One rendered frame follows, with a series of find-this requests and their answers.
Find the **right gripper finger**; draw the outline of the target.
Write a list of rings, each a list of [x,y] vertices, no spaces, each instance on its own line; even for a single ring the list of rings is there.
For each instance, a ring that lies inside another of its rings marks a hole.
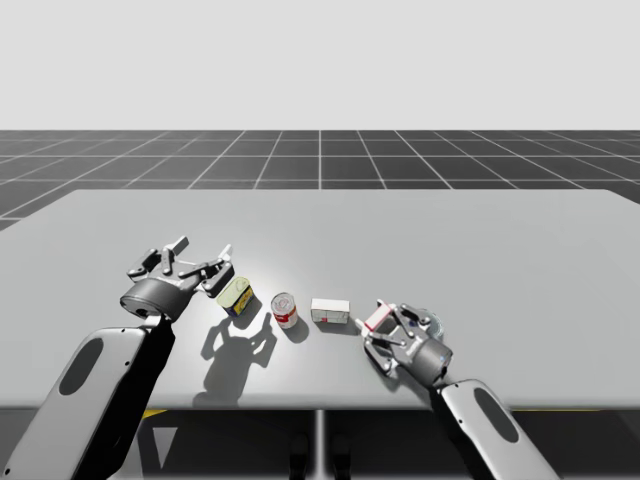
[[[386,322],[389,326],[394,327],[392,331],[394,336],[417,336],[418,331],[422,331],[424,334],[428,333],[428,330],[431,327],[430,311],[415,308],[405,303],[400,305],[388,302],[385,303],[389,304],[393,308],[393,312],[386,319]]]
[[[389,326],[386,321],[373,328],[364,321],[357,320],[357,326],[363,339],[364,352],[369,360],[380,374],[390,376],[398,365],[392,348],[404,347],[406,342],[392,334],[394,327]]]

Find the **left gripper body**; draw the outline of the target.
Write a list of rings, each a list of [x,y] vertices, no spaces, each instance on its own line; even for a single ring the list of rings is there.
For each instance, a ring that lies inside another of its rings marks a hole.
[[[139,318],[164,316],[168,320],[177,320],[187,308],[198,285],[194,277],[142,278],[121,296],[120,305]]]

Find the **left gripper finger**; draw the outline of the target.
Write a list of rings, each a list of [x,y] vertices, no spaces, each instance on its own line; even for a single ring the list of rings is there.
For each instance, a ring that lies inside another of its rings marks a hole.
[[[178,278],[196,278],[195,289],[200,289],[209,298],[216,298],[235,275],[232,253],[233,246],[227,244],[215,260],[184,268],[178,273]]]
[[[161,275],[171,275],[176,257],[188,245],[189,240],[183,235],[175,242],[167,244],[160,249],[151,248],[133,263],[126,274],[131,280],[149,278],[154,272]]]

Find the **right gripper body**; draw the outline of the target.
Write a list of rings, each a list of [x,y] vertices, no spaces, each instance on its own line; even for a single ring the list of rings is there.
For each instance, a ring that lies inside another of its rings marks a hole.
[[[434,386],[444,377],[452,350],[436,338],[415,336],[400,349],[399,364],[423,387]]]

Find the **green and blue rectangular can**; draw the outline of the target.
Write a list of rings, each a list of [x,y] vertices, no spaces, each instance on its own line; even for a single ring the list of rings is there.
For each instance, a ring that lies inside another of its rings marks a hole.
[[[236,277],[218,295],[217,303],[229,316],[238,317],[253,298],[250,281],[245,277]]]

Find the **red and white carton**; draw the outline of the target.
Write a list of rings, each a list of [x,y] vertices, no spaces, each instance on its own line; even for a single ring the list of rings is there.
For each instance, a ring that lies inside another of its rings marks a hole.
[[[313,298],[311,318],[314,323],[346,324],[350,318],[350,302]]]

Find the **red and white can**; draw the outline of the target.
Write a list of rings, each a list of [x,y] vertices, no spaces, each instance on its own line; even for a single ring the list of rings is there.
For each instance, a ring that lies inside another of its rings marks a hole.
[[[288,292],[275,295],[271,301],[272,314],[282,329],[289,329],[296,325],[298,320],[297,307],[294,297]]]

